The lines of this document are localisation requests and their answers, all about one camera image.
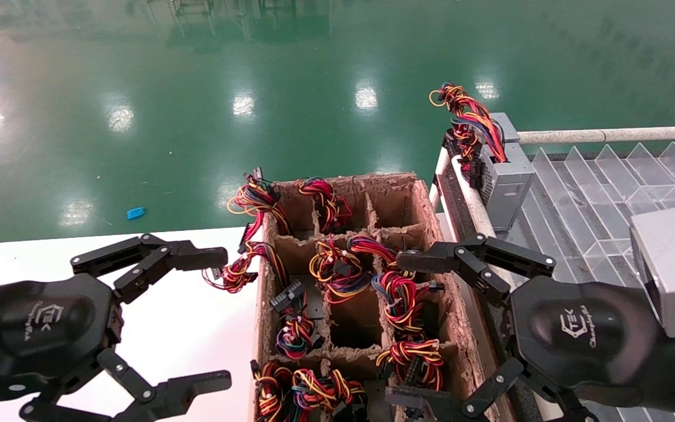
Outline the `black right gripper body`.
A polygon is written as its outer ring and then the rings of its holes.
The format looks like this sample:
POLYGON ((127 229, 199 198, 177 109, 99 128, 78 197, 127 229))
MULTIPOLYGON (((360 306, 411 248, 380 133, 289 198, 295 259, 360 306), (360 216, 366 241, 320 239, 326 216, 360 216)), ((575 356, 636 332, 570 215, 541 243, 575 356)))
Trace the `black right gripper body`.
POLYGON ((515 352, 550 388, 587 400, 638 400, 663 336, 645 292, 536 276, 511 293, 515 352))

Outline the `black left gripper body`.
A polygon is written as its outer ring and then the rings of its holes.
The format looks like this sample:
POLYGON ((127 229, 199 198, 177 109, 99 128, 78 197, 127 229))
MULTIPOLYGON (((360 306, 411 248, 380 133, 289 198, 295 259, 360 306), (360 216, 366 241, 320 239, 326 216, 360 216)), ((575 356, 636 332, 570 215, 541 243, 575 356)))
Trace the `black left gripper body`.
POLYGON ((0 285, 0 401, 77 391, 123 324, 113 289, 90 275, 0 285))

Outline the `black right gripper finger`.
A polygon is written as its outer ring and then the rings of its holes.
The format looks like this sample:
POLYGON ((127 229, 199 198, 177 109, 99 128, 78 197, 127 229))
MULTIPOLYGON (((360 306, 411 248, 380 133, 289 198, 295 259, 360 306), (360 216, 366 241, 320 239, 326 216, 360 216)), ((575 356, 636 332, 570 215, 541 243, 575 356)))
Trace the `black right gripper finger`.
MULTIPOLYGON (((436 421, 490 421, 485 412, 504 395, 520 377, 527 376, 528 367, 519 358, 509 358, 491 377, 466 400, 456 399, 449 393, 399 386, 386 389, 386 400, 392 405, 423 410, 436 421)), ((573 389, 554 393, 553 398, 562 410, 562 417, 547 421, 598 421, 584 407, 573 389)))
POLYGON ((426 251, 401 251, 397 266, 416 273, 455 273, 496 307, 509 307, 514 288, 493 267, 524 276, 533 287, 555 285, 551 256, 482 233, 461 243, 435 242, 426 251))

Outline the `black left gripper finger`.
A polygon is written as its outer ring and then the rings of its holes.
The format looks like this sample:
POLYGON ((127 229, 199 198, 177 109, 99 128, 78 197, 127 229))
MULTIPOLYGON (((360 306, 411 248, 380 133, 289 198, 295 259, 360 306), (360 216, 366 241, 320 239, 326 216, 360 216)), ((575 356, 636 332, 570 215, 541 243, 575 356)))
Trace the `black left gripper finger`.
POLYGON ((167 242, 144 233, 75 256, 71 266, 74 274, 95 278, 129 267, 114 281, 114 294, 119 302, 131 304, 172 270, 201 271, 223 267, 227 262, 227 249, 223 247, 199 249, 190 240, 167 242))
POLYGON ((230 389, 232 376, 227 370, 204 372, 192 376, 172 377, 151 386, 114 350, 107 348, 97 355, 97 363, 133 401, 124 411, 109 415, 58 405, 58 395, 42 393, 22 406, 19 416, 26 421, 156 421, 184 415, 196 397, 230 389))

